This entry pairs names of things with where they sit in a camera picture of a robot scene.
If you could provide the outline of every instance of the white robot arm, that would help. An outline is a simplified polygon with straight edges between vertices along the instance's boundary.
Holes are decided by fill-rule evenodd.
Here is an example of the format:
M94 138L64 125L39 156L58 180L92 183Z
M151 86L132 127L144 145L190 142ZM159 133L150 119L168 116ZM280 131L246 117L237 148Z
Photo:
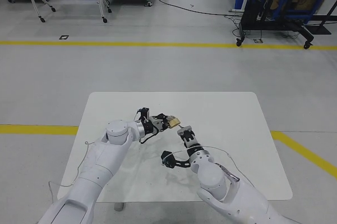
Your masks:
M251 184L239 179L214 158L197 141L190 126L178 132L187 148L187 161L177 161L171 152L164 151L162 163L169 168L190 167L200 181L198 196L228 220L237 224L292 224L279 214L268 200ZM230 181L227 191L225 177Z
M138 121L115 120L88 152L80 175L70 191L53 203L39 224L90 224L94 205L107 182L116 174L132 142L152 136L179 124L173 116L149 116L149 109L138 112Z

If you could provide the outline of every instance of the power cord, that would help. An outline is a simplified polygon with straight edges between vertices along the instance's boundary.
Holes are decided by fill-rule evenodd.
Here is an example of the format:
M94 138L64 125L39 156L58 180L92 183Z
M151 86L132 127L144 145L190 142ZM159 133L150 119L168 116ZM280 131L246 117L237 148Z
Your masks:
M300 33L295 34L295 35L290 35L290 34L289 34L289 31L287 31L287 34L286 34L286 35L282 35L282 37L283 37L283 38L290 38L290 39L295 40L296 38L299 37L299 35L300 35Z
M54 203L54 194L52 192L52 188L51 188L51 185L50 184L54 184L54 185L57 185L57 186L63 186L64 188L68 188L69 186L73 186L73 184L75 183L77 177L79 176L79 173L80 173L80 166L82 165L82 163L84 162L86 156L87 156L87 153L89 151L89 145L93 144L95 142L91 142L89 143L88 141L85 142L85 144L87 145L87 149L86 149L86 153L85 153L85 156L84 158L82 159L82 161L80 162L79 166L77 167L77 174L75 176L75 179L73 180L73 182L70 184L70 185L62 185L62 184L58 184L58 183L55 183L53 181L49 181L49 190L50 190L50 193L51 193L51 201L52 203Z
M176 5L174 5L174 4L169 4L169 3L167 3L167 2L163 2L162 0L159 0L159 1L160 1L161 3L163 3L163 4L168 5L168 6L173 6L173 7L175 7L175 8L180 8L180 9L182 9L182 10L186 10L186 11L190 11L190 12L196 12L196 13L200 13L200 14L213 15L213 16L237 16L237 17L238 17L238 15L228 15L228 14L218 14L218 13L208 13L208 12L194 11L194 10L190 10L190 9L188 9L188 8L183 8L183 7L180 7L180 6L176 6Z

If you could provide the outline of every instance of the wire on floor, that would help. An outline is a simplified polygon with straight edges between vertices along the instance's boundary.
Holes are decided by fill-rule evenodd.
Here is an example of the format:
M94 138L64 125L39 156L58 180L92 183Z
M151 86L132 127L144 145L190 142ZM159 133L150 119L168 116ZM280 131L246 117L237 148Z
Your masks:
M196 13L200 13L200 14L205 14L205 15L213 15L213 16L237 16L237 17L241 17L240 15L229 15L229 14L219 14L219 13L208 13L208 12L199 12L199 11L195 11L195 10L190 10L188 8L183 8L180 6L176 6L174 4L169 4L167 2L163 2L162 0L159 0L161 3L169 5L169 6L173 6L175 8L180 8L182 10L186 10L186 11L190 11L190 12L196 12Z
M296 38L299 37L299 35L300 35L300 33L294 34L294 35L290 35L290 34L289 34L289 31L287 31L287 34L286 34L286 35L282 35L282 37L283 37L283 38L290 38L290 39L295 40Z

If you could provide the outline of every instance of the black cable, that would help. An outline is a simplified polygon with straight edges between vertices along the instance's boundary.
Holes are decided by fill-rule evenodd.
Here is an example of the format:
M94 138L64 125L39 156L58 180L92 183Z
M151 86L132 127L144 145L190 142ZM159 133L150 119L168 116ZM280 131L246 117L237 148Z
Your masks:
M327 24L337 24L337 22L327 22L326 24L324 25L327 25ZM304 26L317 26L317 25L320 25L320 24L306 24Z
M144 144L145 142L147 142L148 139L152 138L153 136L156 136L159 133L158 128L154 125L153 125L153 127L156 129L157 132L155 134L149 136L148 138L146 138L143 142L141 142L141 144Z
M228 15L228 14L217 14L217 13L199 12L199 11L189 10L188 8L183 8L183 7L180 7L180 6L175 6L174 4L169 4L167 2L163 2L162 0L159 0L159 1L161 3L163 3L163 4L166 4L166 5L169 5L169 6L173 6L173 7L176 7L176 8L180 8L182 10L187 10L187 11L190 11L190 12L196 12L196 13L205 14L205 15L213 15L213 16L237 16L237 17L240 17L239 15Z
M290 35L290 34L289 34L289 31L287 31L287 34L286 34L286 35L282 35L282 37L283 37L283 38L290 38L290 39L295 40L296 38L299 37L299 35L300 35L300 33L295 34L295 35Z

